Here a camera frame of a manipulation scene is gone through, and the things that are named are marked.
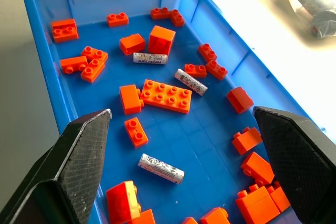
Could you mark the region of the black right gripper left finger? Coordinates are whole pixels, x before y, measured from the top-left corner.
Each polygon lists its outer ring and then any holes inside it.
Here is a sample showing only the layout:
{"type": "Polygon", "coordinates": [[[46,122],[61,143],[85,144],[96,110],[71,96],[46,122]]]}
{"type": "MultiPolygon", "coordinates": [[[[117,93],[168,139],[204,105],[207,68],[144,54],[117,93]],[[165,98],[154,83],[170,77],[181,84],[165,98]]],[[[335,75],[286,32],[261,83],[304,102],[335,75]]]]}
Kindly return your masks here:
{"type": "Polygon", "coordinates": [[[1,223],[88,223],[111,119],[105,109],[70,122],[13,193],[1,223]]]}

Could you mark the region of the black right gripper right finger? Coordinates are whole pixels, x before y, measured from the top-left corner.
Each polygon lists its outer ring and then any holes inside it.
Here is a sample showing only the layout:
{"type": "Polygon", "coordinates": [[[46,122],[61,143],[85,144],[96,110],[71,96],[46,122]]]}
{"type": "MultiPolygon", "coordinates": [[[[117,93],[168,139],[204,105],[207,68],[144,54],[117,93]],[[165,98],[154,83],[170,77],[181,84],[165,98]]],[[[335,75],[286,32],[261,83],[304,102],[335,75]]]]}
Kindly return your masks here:
{"type": "Polygon", "coordinates": [[[271,168],[302,223],[335,223],[335,144],[308,118],[256,106],[271,168]]]}

